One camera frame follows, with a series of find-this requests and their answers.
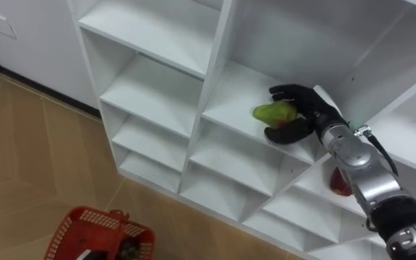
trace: green fruit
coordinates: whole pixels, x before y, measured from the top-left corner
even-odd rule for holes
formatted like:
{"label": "green fruit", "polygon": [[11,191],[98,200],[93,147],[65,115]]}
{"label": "green fruit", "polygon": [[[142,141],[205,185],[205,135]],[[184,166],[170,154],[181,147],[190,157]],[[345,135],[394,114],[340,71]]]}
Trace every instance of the green fruit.
{"label": "green fruit", "polygon": [[285,101],[260,105],[253,110],[253,117],[273,128],[280,127],[297,116],[296,108]]}

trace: robotic arm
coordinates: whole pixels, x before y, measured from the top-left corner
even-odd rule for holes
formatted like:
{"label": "robotic arm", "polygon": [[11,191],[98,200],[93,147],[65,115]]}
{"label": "robotic arm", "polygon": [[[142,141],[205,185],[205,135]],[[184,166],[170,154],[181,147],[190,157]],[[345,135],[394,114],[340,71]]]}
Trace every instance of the robotic arm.
{"label": "robotic arm", "polygon": [[376,148],[359,139],[361,135],[370,137],[370,129],[361,128],[354,134],[337,109],[310,88],[289,84],[272,87],[270,92],[274,101],[286,100],[303,117],[280,129],[266,128],[266,136],[273,142],[290,144],[315,131],[336,160],[368,222],[386,242],[390,257],[416,259],[416,199],[382,166]]}

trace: basket handle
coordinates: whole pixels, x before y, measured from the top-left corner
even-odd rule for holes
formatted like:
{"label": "basket handle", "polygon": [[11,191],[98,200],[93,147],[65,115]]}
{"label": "basket handle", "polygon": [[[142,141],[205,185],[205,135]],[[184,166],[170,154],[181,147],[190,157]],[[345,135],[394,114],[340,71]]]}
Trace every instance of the basket handle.
{"label": "basket handle", "polygon": [[109,211],[111,215],[118,218],[119,220],[129,220],[129,213],[124,213],[118,209],[112,209]]}

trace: item in basket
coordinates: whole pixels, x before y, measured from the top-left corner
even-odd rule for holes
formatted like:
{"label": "item in basket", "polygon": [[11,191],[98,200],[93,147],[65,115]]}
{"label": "item in basket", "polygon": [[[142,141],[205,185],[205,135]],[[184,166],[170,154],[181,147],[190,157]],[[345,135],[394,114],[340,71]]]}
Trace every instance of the item in basket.
{"label": "item in basket", "polygon": [[91,251],[88,249],[79,255],[77,260],[107,260],[107,256],[107,251]]}
{"label": "item in basket", "polygon": [[139,241],[128,237],[121,241],[115,260],[133,260],[139,256]]}

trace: baseboard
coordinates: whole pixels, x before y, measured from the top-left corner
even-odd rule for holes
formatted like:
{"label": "baseboard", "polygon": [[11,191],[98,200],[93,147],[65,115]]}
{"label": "baseboard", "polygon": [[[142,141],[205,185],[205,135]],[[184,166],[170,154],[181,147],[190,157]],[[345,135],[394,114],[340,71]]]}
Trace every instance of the baseboard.
{"label": "baseboard", "polygon": [[86,105],[83,102],[80,102],[78,100],[75,100],[74,98],[71,98],[67,95],[64,95],[60,92],[57,92],[57,91],[55,91],[55,90],[53,90],[49,87],[46,87],[43,84],[40,84],[40,83],[37,83],[37,82],[35,82],[31,79],[28,79],[27,77],[24,77],[24,76],[22,76],[22,75],[20,75],[16,72],[13,72],[12,70],[7,69],[7,68],[5,68],[1,65],[0,65],[0,73],[6,75],[8,77],[11,77],[12,79],[15,79],[15,80],[27,85],[28,87],[31,87],[31,88],[33,88],[37,91],[40,91],[40,92],[42,92],[42,93],[44,93],[44,94],[46,94],[46,95],[48,95],[52,98],[55,98],[58,101],[66,103],[67,105],[70,105],[70,106],[72,106],[74,108],[77,108],[77,109],[79,109],[79,110],[81,110],[85,113],[88,113],[91,116],[94,116],[96,118],[101,119],[99,110],[96,109],[96,108],[93,108],[90,105]]}

